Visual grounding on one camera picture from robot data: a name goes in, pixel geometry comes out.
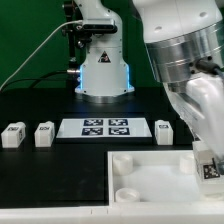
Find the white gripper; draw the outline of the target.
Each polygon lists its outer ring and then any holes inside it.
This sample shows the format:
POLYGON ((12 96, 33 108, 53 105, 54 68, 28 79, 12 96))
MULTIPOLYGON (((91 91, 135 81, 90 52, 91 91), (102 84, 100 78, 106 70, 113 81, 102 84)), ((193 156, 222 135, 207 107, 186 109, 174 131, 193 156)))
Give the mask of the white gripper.
POLYGON ((164 84, 168 99, 191 132, 224 160, 224 84, 219 76, 200 73, 173 92, 174 83, 164 84))

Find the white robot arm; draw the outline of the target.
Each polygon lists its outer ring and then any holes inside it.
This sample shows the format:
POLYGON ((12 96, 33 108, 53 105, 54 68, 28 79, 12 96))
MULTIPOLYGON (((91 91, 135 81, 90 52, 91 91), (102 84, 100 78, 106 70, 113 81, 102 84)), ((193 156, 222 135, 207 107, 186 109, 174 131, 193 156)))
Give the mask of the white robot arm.
MULTIPOLYGON (((130 92, 122 20, 101 0, 75 0, 91 36, 75 92, 91 100, 130 92)), ((131 0, 153 75, 192 132, 224 160, 224 23, 215 0, 131 0)))

